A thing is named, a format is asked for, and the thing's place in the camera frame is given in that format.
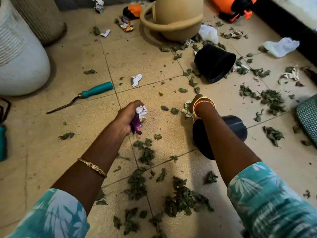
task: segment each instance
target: sleeve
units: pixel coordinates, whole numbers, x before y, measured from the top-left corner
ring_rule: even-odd
[[[252,237],[317,237],[317,211],[266,164],[245,168],[227,195]]]
[[[7,238],[84,238],[89,228],[86,211],[74,196],[49,189]]]

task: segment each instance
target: tile floor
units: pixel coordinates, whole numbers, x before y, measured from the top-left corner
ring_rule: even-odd
[[[120,153],[132,160],[116,160],[113,163],[103,184],[109,205],[93,207],[88,217],[91,228],[87,237],[123,237],[123,231],[113,227],[112,219],[113,215],[123,217],[125,208],[137,206],[148,210],[150,216],[163,211],[163,196],[173,192],[173,175],[187,179],[188,187],[207,196],[215,212],[193,213],[191,216],[179,214],[176,218],[164,216],[162,228],[169,237],[240,236],[243,226],[226,196],[222,179],[219,178],[216,184],[202,186],[202,179],[208,171],[213,170],[216,174],[219,171],[214,161],[206,159],[193,146],[191,120],[185,120],[183,114],[174,116],[160,109],[161,105],[182,109],[184,102],[195,96],[188,79],[182,76],[183,70],[194,68],[193,50],[189,47],[182,51],[183,58],[175,61],[172,52],[163,53],[158,48],[169,43],[157,33],[142,27],[139,20],[134,21],[133,32],[124,33],[113,20],[125,6],[105,7],[102,15],[92,9],[63,12],[68,33],[46,48],[52,63],[52,78],[34,94],[9,98],[13,102],[6,121],[9,157],[0,164],[0,237],[14,229],[25,212],[113,120],[117,111],[135,99],[144,101],[149,111],[142,127],[144,134],[130,135],[124,140]],[[215,24],[217,21],[213,9],[206,3],[204,22]],[[94,25],[101,31],[109,28],[111,33],[107,38],[96,37],[91,33]],[[295,101],[317,93],[317,87],[302,72],[300,80],[305,87],[295,87],[293,82],[277,84],[285,67],[311,64],[297,51],[280,59],[259,53],[257,48],[264,41],[277,41],[281,37],[256,15],[248,21],[240,19],[231,26],[244,31],[249,39],[226,40],[220,37],[219,41],[237,56],[255,53],[250,66],[270,69],[271,75],[256,82],[251,73],[245,76],[233,73],[212,85],[203,78],[194,79],[201,93],[214,99],[222,116],[235,115],[244,121],[248,128],[246,144],[299,195],[306,189],[310,190],[313,195],[307,201],[317,207],[317,151],[300,143],[300,140],[306,139],[304,134],[292,132]],[[218,33],[228,32],[229,28],[229,24],[224,24],[217,28]],[[95,69],[97,73],[84,75],[86,69]],[[144,77],[139,86],[132,88],[130,78],[138,73]],[[112,81],[112,91],[79,100],[59,112],[45,114],[70,102],[79,92],[107,81]],[[289,111],[280,116],[264,114],[262,122],[256,123],[253,118],[262,107],[258,102],[251,103],[248,97],[243,99],[239,96],[242,83],[253,91],[267,88],[280,90]],[[174,92],[180,87],[187,88],[189,92]],[[290,100],[290,94],[295,94],[296,98]],[[262,132],[262,126],[272,126],[283,132],[285,139],[279,142],[281,148],[271,145]],[[58,139],[59,135],[67,132],[76,135],[71,140]],[[127,178],[139,166],[137,159],[141,156],[132,143],[138,139],[153,139],[153,135],[158,133],[163,139],[153,142],[152,148],[156,152],[153,170],[159,174],[161,168],[166,168],[167,176],[164,182],[156,183],[155,179],[148,179],[149,170],[146,171],[147,198],[129,201],[121,192],[127,186]],[[172,155],[180,156],[179,160],[170,161]],[[118,164],[122,167],[121,171],[113,173]],[[147,220],[142,220],[141,231],[131,234],[131,237],[151,237],[155,232]]]

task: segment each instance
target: orange bangle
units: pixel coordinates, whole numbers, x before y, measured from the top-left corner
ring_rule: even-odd
[[[201,100],[201,101],[199,101],[199,102],[197,102],[197,103],[195,104],[195,107],[194,107],[195,113],[196,113],[196,107],[197,107],[197,105],[200,104],[200,103],[203,103],[203,102],[210,103],[213,107],[215,107],[212,102],[207,101],[207,100]]]

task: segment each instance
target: white plastic bag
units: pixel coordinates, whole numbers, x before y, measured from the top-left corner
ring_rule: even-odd
[[[207,25],[201,25],[199,34],[201,38],[205,41],[212,41],[214,44],[219,42],[219,37],[217,35],[217,29]]]
[[[273,56],[280,58],[298,48],[299,41],[292,40],[289,37],[284,37],[279,42],[266,41],[263,46]]]

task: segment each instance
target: forearm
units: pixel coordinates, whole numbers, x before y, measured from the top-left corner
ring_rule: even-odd
[[[125,131],[116,121],[112,121],[82,155],[105,173],[108,173],[119,148],[125,138]],[[104,181],[104,177],[83,162],[75,162],[52,188],[64,190],[83,205],[87,215]]]
[[[212,105],[201,103],[197,106],[196,111],[204,122],[217,166],[227,186],[240,171],[261,161],[233,133]]]

